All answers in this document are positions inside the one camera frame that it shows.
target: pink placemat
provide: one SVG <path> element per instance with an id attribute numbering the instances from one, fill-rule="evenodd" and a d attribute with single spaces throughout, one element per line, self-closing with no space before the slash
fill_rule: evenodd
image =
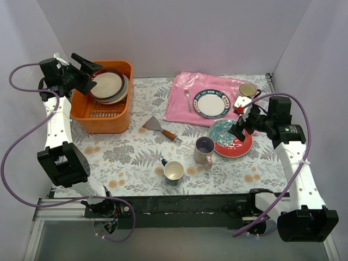
<path id="1" fill-rule="evenodd" d="M 243 83 L 253 83 L 234 78 L 216 77 L 202 73 L 181 72 L 173 82 L 169 95 L 167 109 L 164 115 L 165 121 L 190 123 L 200 126 L 210 127 L 215 121 L 220 119 L 237 120 L 238 115 L 233 112 L 233 104 L 238 93 L 238 88 Z M 222 118 L 206 119 L 199 115 L 193 106 L 193 99 L 202 90 L 215 89 L 226 94 L 231 102 L 231 109 Z M 190 104 L 192 113 L 189 112 L 185 90 L 190 92 Z"/>

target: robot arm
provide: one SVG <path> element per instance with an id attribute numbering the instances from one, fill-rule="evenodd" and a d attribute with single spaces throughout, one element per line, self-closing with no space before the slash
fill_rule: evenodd
<path id="1" fill-rule="evenodd" d="M 82 196 L 111 196 L 110 192 L 96 183 L 90 176 L 87 159 L 73 144 L 70 128 L 69 101 L 72 89 L 83 94 L 95 86 L 90 77 L 102 66 L 91 63 L 76 54 L 72 58 L 81 63 L 81 69 L 63 61 L 57 55 L 55 58 L 40 62 L 45 75 L 44 81 L 50 90 L 59 95 L 59 108 L 47 124 L 47 140 L 45 150 L 38 153 L 38 161 L 46 171 L 54 185 L 71 188 Z M 49 115 L 54 109 L 57 99 L 50 94 L 42 94 L 43 106 Z M 115 204 L 111 200 L 90 198 L 82 201 L 94 213 L 111 216 L 115 212 Z"/>
<path id="2" fill-rule="evenodd" d="M 265 132 L 272 140 L 273 147 L 281 160 L 287 182 L 303 162 L 306 150 L 306 138 L 301 126 L 291 124 L 291 101 L 287 97 L 271 97 L 268 113 L 261 115 L 259 107 L 244 106 L 251 103 L 247 97 L 238 97 L 234 106 L 240 114 L 237 124 L 229 130 L 239 140 L 244 141 L 243 131 Z M 255 207 L 265 211 L 276 199 L 270 190 L 254 190 Z M 277 222 L 278 232 L 283 241 L 324 241 L 338 223 L 335 210 L 328 210 L 321 198 L 309 167 L 304 165 L 290 187 L 290 204 L 279 201 L 268 212 L 268 216 Z"/>

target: patterned plate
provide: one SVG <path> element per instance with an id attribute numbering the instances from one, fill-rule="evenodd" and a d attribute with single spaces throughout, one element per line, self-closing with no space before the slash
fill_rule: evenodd
<path id="1" fill-rule="evenodd" d="M 225 116 L 231 107 L 226 94 L 218 90 L 203 90 L 196 94 L 194 107 L 205 118 L 216 119 Z"/>
<path id="2" fill-rule="evenodd" d="M 234 135 L 228 132 L 234 120 L 219 120 L 216 121 L 208 131 L 208 137 L 215 141 L 215 151 L 227 158 L 236 158 L 247 153 L 252 146 L 252 136 L 243 131 L 245 141 L 241 142 Z"/>

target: stack of plates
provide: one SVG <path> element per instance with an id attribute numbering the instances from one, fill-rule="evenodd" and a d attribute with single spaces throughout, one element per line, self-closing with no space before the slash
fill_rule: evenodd
<path id="1" fill-rule="evenodd" d="M 101 70 L 93 78 L 97 85 L 90 96 L 102 104 L 114 104 L 127 99 L 129 79 L 117 70 Z"/>

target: floral tablecloth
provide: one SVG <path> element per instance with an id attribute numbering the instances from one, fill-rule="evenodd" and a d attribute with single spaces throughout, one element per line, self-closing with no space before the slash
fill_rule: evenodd
<path id="1" fill-rule="evenodd" d="M 255 83 L 270 92 L 264 76 L 233 76 Z M 253 137 L 251 150 L 235 159 L 213 155 L 214 165 L 206 171 L 192 155 L 198 137 L 208 128 L 163 121 L 174 78 L 134 79 L 134 99 L 129 129 L 122 134 L 89 134 L 78 122 L 72 124 L 73 142 L 86 156 L 91 176 L 106 186 L 113 196 L 195 195 L 246 193 L 251 188 L 282 191 L 284 172 L 270 140 L 262 133 Z M 267 101 L 260 105 L 267 108 Z M 152 116 L 161 126 L 176 133 L 181 145 L 160 132 L 142 128 Z M 183 164 L 183 181 L 175 187 L 165 182 L 160 157 Z M 70 189 L 54 188 L 54 197 L 79 196 Z"/>

